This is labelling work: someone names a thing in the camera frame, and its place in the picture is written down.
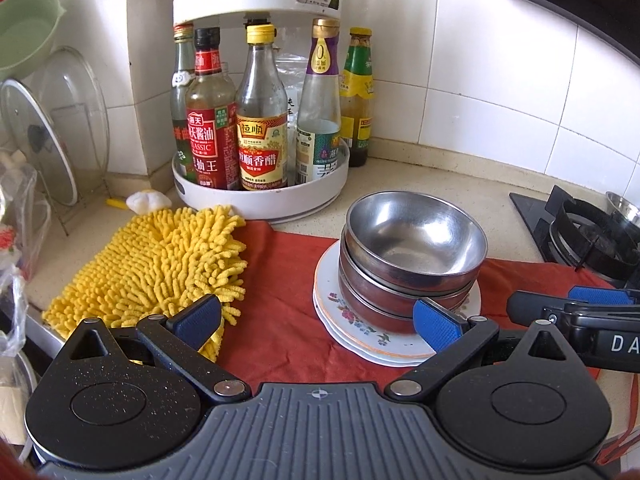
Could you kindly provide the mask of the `large steel bowl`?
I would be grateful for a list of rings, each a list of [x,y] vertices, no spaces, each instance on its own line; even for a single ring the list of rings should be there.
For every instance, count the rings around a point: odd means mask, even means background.
[[[414,334],[416,330],[413,324],[413,306],[415,301],[409,302],[407,312],[397,313],[387,311],[371,304],[370,301],[359,295],[343,274],[338,276],[338,286],[349,309],[363,319],[364,322],[384,330],[384,332]]]

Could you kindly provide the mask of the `yellow green label sauce bottle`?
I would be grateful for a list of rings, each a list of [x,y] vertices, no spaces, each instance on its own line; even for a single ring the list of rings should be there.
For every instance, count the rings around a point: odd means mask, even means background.
[[[349,47],[340,82],[341,138],[349,146],[349,166],[361,167],[368,158],[372,128],[372,30],[352,27],[349,29],[349,36]]]

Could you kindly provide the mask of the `green plastic basin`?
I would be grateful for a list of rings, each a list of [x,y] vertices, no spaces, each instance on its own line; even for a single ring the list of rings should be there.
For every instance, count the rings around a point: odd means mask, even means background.
[[[65,10],[60,0],[4,0],[1,3],[0,78],[22,79],[49,56]]]

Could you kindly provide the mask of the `yellow cap vinegar bottle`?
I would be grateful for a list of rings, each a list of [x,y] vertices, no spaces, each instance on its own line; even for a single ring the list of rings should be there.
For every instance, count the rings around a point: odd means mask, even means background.
[[[273,24],[250,24],[244,75],[236,92],[242,187],[265,191],[288,185],[288,96],[280,79]]]

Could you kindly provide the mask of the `floral white plate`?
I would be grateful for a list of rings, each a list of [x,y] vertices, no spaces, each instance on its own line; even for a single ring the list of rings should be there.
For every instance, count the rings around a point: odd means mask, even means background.
[[[314,310],[331,337],[361,359],[383,366],[413,366],[429,359],[434,350],[419,335],[382,330],[349,309],[338,287],[339,252],[336,240],[322,254],[312,290]]]

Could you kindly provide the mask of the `green label back bottle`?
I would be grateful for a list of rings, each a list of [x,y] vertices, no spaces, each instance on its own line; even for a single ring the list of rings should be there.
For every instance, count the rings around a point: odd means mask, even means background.
[[[171,78],[170,112],[172,131],[177,145],[180,174],[193,183],[198,180],[191,152],[188,120],[186,119],[186,92],[194,78],[195,50],[192,23],[174,27],[175,68]]]

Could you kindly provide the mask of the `yellow chenille mitt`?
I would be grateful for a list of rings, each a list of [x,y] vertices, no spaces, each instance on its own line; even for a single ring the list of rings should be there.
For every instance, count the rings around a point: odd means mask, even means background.
[[[233,236],[244,224],[229,206],[134,217],[52,299],[43,321],[67,339],[85,318],[128,328],[152,314],[171,318],[214,295],[221,321],[198,352],[215,362],[224,326],[236,324],[241,315],[236,304],[245,297],[246,245]]]

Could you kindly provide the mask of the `white rotating spice rack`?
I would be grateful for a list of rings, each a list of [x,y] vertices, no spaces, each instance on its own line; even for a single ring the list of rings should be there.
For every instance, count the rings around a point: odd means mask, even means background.
[[[196,210],[230,206],[247,220],[285,223],[305,218],[340,196],[348,175],[344,143],[337,147],[337,167],[308,183],[293,182],[288,171],[288,97],[273,54],[274,26],[281,13],[335,18],[337,11],[302,0],[174,0],[175,25],[206,21],[209,42],[200,28],[195,76],[186,96],[189,135],[196,180],[175,176],[180,200]],[[248,55],[239,88],[224,79],[219,54],[219,18],[249,20]]]

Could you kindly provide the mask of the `lower white plate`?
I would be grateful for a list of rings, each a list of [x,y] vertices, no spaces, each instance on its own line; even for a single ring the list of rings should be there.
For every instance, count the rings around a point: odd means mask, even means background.
[[[312,293],[314,310],[328,333],[343,348],[374,364],[389,367],[417,366],[435,351],[416,334],[384,332],[349,310],[336,292],[321,297]]]

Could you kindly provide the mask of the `glass pot lid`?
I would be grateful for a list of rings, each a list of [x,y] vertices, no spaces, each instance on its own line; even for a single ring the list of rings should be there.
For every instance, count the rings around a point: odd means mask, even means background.
[[[52,200],[74,206],[78,188],[70,160],[52,119],[21,81],[9,78],[2,82],[1,116],[17,149],[39,171]]]

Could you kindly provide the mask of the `garlic bulb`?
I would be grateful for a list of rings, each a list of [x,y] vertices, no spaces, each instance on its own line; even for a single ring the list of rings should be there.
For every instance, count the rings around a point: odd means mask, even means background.
[[[126,198],[125,204],[135,214],[152,214],[172,207],[171,199],[157,190],[135,192]]]

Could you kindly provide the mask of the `red cloth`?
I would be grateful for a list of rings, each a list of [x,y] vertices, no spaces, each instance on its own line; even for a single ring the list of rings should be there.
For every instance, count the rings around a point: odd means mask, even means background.
[[[367,362],[334,342],[314,312],[314,268],[332,240],[279,232],[265,221],[247,222],[233,236],[246,246],[245,297],[237,304],[238,322],[224,329],[218,365],[252,388],[263,382],[385,386],[400,375],[398,368]],[[574,286],[606,285],[589,271],[556,263],[489,258],[480,269],[482,311],[504,328],[512,325],[506,316],[512,292],[564,297]]]

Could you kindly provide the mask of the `steel bowl on stove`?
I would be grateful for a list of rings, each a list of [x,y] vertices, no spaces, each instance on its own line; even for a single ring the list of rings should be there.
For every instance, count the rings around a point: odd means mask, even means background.
[[[615,220],[622,222],[624,226],[640,228],[639,207],[614,192],[605,193],[606,210]]]

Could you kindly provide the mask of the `small steel bowl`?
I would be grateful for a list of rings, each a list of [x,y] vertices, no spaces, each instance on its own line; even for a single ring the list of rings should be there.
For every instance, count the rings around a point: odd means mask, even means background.
[[[343,240],[364,273],[397,290],[449,294],[475,281],[488,254],[480,224],[442,198],[410,191],[362,196]]]

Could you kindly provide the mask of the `black gas stove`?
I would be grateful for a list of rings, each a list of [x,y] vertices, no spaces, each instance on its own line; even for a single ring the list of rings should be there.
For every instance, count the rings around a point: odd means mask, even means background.
[[[545,262],[586,269],[616,288],[639,287],[639,228],[555,185],[546,200],[510,200]]]

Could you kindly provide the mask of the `clear plastic bag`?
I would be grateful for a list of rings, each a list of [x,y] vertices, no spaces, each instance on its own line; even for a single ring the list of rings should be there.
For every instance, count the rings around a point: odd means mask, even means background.
[[[1,355],[14,358],[26,340],[26,285],[35,274],[52,211],[38,191],[38,171],[1,152],[1,303],[10,328],[1,332]]]

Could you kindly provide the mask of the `purple label clear bottle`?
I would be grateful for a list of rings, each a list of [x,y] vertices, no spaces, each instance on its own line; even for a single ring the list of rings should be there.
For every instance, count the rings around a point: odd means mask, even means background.
[[[337,68],[340,21],[315,18],[296,122],[296,182],[323,178],[337,168],[341,101]]]

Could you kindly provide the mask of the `red label soy sauce bottle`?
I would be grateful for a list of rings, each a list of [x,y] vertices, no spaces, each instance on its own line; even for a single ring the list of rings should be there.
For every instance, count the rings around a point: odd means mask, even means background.
[[[235,88],[224,76],[218,27],[194,30],[194,79],[186,92],[186,121],[196,182],[206,188],[241,187]]]

